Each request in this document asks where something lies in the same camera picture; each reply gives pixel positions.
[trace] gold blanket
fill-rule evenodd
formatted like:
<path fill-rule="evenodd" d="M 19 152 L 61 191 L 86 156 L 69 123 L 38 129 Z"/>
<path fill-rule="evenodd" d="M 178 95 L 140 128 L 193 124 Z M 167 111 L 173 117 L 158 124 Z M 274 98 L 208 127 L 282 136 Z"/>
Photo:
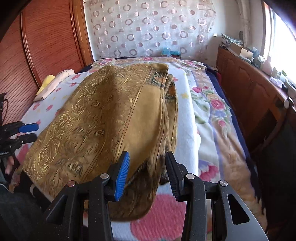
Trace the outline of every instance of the gold blanket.
<path fill-rule="evenodd" d="M 167 181 L 164 155 L 176 145 L 177 100 L 165 64 L 105 66 L 74 91 L 26 155 L 23 170 L 54 198 L 69 180 L 91 181 L 130 153 L 121 200 L 112 220 L 141 218 L 159 183 Z"/>

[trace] patterned wall covering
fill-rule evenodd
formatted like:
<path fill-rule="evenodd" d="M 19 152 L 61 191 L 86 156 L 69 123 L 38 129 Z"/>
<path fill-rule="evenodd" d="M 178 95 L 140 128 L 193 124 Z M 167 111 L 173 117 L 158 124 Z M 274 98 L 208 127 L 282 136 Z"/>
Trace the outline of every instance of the patterned wall covering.
<path fill-rule="evenodd" d="M 160 56 L 205 58 L 216 16 L 212 0 L 91 0 L 84 3 L 94 59 Z"/>

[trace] human hand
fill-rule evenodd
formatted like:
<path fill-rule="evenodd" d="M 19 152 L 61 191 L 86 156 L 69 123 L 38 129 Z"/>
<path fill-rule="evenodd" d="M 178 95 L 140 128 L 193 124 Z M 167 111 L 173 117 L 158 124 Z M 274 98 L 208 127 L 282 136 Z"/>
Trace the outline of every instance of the human hand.
<path fill-rule="evenodd" d="M 11 170 L 12 170 L 12 166 L 14 165 L 15 161 L 13 159 L 12 156 L 10 156 L 8 159 L 7 159 L 7 166 L 6 166 L 6 169 L 5 169 L 5 173 L 7 175 L 10 174 Z"/>

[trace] wooden door frame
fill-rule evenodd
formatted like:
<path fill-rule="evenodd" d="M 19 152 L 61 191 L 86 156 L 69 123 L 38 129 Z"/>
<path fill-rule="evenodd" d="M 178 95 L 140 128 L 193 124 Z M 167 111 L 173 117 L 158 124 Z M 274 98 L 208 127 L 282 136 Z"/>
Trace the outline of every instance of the wooden door frame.
<path fill-rule="evenodd" d="M 69 0 L 69 4 L 73 34 L 78 43 L 77 50 L 81 54 L 84 66 L 88 66 L 94 59 L 86 28 L 83 0 Z"/>

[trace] bed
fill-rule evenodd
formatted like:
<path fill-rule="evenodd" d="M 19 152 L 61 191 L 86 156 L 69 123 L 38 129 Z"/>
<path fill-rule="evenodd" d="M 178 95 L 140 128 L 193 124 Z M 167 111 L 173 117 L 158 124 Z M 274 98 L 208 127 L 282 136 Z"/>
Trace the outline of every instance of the bed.
<path fill-rule="evenodd" d="M 257 175 L 237 120 L 215 72 L 202 63 L 158 57 L 101 59 L 95 61 L 89 70 L 66 78 L 45 100 L 33 103 L 22 121 L 37 122 L 39 130 L 35 133 L 39 135 L 59 114 L 60 108 L 85 77 L 105 65 L 138 63 L 166 63 L 169 74 L 174 76 L 178 97 L 178 132 L 174 153 L 177 162 L 204 181 L 227 180 L 265 229 L 267 222 L 258 199 Z M 30 144 L 25 144 L 16 151 L 20 163 L 29 148 Z M 112 222 L 114 239 L 175 240 L 182 234 L 185 209 L 185 203 L 175 201 L 169 183 L 161 185 L 145 217 L 132 222 Z M 207 238 L 211 240 L 210 205 L 207 205 L 207 215 Z"/>

